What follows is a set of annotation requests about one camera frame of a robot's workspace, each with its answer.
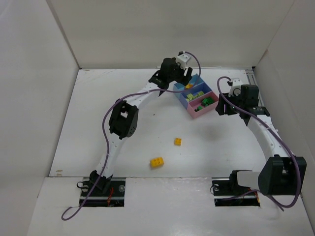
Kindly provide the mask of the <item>pale green rounded lego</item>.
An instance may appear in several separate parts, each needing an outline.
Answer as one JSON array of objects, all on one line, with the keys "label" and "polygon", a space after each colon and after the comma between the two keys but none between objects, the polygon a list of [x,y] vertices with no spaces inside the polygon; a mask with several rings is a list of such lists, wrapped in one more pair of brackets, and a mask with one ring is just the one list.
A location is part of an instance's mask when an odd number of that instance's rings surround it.
[{"label": "pale green rounded lego", "polygon": [[186,100],[188,101],[188,102],[190,102],[190,101],[192,101],[192,100],[194,100],[194,96],[193,96],[193,94],[187,94],[187,98],[186,98]]}]

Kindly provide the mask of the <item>pale green long lego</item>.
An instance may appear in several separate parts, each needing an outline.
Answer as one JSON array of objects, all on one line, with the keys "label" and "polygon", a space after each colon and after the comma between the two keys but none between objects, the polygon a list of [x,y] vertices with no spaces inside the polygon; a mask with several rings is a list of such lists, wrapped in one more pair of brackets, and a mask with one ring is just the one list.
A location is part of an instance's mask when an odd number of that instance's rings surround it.
[{"label": "pale green long lego", "polygon": [[199,91],[197,92],[194,97],[200,97],[200,96],[203,96],[204,95],[204,92],[203,91]]}]

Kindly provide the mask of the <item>dark green lego brick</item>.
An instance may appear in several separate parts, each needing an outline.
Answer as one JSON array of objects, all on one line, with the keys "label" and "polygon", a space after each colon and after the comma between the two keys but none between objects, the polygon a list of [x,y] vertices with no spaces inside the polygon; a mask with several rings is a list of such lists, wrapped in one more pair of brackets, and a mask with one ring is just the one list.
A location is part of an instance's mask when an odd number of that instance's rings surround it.
[{"label": "dark green lego brick", "polygon": [[207,101],[206,98],[202,100],[201,105],[202,105],[203,107],[207,107],[207,106],[209,105],[209,104],[207,104],[206,101]]}]

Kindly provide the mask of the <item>small dark green lego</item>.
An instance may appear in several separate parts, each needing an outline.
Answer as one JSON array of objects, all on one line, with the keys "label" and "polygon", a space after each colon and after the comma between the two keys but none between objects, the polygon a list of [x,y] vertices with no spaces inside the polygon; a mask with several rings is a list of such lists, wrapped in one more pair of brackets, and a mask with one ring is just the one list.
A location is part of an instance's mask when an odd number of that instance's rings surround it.
[{"label": "small dark green lego", "polygon": [[198,111],[200,111],[200,110],[202,110],[202,107],[201,107],[201,106],[198,106],[198,107],[195,109],[196,112],[198,112]]}]

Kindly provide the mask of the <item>small orange lego brick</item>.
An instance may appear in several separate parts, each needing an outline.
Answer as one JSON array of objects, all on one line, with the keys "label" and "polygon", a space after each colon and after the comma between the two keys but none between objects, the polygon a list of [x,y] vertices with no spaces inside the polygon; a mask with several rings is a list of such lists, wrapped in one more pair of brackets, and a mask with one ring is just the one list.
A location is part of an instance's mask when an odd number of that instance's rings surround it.
[{"label": "small orange lego brick", "polygon": [[181,146],[181,144],[182,144],[182,139],[181,138],[175,138],[174,145]]}]

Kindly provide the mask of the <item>yellow large lego brick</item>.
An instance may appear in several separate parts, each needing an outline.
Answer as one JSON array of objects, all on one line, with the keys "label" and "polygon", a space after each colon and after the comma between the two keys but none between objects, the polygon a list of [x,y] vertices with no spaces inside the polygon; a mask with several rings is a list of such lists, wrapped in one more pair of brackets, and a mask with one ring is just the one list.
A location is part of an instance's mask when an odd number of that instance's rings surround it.
[{"label": "yellow large lego brick", "polygon": [[162,157],[154,158],[150,160],[150,167],[152,169],[160,168],[164,165],[164,159]]}]

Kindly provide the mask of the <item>dark green stepped lego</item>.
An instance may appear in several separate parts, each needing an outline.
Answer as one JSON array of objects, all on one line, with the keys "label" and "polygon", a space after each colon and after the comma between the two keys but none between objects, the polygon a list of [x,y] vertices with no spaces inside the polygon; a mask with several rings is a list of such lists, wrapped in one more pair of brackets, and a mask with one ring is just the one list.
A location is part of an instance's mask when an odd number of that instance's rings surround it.
[{"label": "dark green stepped lego", "polygon": [[213,104],[214,103],[214,101],[213,101],[213,99],[211,98],[211,97],[208,97],[208,98],[206,98],[206,102],[207,102],[207,104]]}]

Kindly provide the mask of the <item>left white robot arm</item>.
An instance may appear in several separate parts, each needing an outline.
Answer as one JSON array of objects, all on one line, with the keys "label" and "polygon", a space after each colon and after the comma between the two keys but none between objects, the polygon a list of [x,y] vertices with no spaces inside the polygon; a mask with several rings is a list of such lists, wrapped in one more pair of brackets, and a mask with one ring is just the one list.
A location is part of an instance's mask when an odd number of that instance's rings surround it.
[{"label": "left white robot arm", "polygon": [[105,114],[110,116],[109,131],[105,131],[105,122],[102,123],[107,151],[89,176],[90,183],[100,192],[105,193],[110,186],[114,165],[122,145],[137,128],[139,110],[168,91],[171,82],[175,81],[184,86],[189,83],[192,68],[188,67],[187,63],[190,58],[191,56],[186,53],[175,58],[165,58],[160,69],[139,92],[118,99]]}]

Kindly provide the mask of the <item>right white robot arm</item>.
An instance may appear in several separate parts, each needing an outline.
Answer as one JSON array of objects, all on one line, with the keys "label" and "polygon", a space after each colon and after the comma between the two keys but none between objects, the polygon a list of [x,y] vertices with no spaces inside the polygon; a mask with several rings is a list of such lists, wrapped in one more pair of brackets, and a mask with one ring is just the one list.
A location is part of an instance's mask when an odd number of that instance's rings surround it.
[{"label": "right white robot arm", "polygon": [[216,111],[220,116],[238,114],[256,137],[266,163],[256,175],[255,186],[267,196],[300,193],[306,160],[295,156],[279,137],[269,111],[259,105],[259,88],[245,85],[239,79],[228,82],[228,85],[231,89],[220,94]]}]

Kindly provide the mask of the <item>light blue container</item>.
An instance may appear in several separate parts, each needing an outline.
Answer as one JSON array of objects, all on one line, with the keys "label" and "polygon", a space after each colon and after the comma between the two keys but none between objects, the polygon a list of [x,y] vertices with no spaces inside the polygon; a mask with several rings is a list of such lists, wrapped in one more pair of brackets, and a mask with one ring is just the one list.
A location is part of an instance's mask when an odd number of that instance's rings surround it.
[{"label": "light blue container", "polygon": [[192,78],[190,79],[190,81],[188,82],[188,84],[186,86],[184,86],[180,83],[175,83],[173,86],[173,90],[174,91],[185,91],[185,90],[191,89],[192,87],[199,85],[203,82],[204,82],[204,80],[202,78],[200,78],[198,74],[195,74],[195,75],[192,75]]}]

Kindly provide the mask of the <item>dark blue container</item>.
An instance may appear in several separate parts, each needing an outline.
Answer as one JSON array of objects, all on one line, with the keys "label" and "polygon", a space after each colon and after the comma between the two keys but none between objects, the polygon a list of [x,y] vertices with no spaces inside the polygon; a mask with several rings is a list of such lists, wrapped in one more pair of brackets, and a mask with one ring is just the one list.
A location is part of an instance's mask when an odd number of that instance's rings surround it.
[{"label": "dark blue container", "polygon": [[187,108],[189,102],[192,102],[198,98],[200,98],[201,96],[211,92],[212,89],[206,84],[206,83],[199,83],[195,86],[193,86],[190,89],[186,89],[184,90],[180,96],[179,96],[179,100],[181,102],[181,104]]}]

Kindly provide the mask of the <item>aluminium rail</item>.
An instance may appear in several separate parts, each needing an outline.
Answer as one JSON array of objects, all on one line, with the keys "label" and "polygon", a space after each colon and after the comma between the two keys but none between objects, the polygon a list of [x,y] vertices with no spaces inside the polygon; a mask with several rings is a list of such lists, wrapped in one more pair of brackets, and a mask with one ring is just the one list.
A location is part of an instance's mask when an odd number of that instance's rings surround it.
[{"label": "aluminium rail", "polygon": [[274,157],[274,155],[282,155],[284,153],[283,146],[270,132],[273,131],[275,135],[279,137],[277,130],[272,124],[270,114],[263,105],[260,92],[258,92],[258,105],[255,105],[252,111],[257,114],[257,117],[261,119],[263,123],[255,118],[250,118],[248,128],[256,137],[266,161],[270,157]]}]

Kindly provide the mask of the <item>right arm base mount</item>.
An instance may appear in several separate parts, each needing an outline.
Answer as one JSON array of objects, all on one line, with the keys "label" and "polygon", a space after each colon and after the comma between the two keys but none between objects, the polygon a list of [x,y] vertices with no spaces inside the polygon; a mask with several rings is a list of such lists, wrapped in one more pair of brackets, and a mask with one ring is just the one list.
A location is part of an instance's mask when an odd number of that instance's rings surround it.
[{"label": "right arm base mount", "polygon": [[260,200],[256,192],[240,195],[251,191],[248,187],[232,186],[229,178],[212,178],[210,193],[214,195],[216,207],[260,207]]}]

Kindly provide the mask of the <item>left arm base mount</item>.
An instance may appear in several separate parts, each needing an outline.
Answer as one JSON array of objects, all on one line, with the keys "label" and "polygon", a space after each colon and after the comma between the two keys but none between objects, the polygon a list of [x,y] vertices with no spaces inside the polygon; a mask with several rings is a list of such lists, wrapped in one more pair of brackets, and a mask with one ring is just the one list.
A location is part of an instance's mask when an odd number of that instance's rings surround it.
[{"label": "left arm base mount", "polygon": [[[93,184],[88,180],[77,182],[77,188],[81,190],[79,205],[85,200]],[[125,204],[125,178],[113,178],[105,193],[95,188],[83,207],[124,207]]]}]

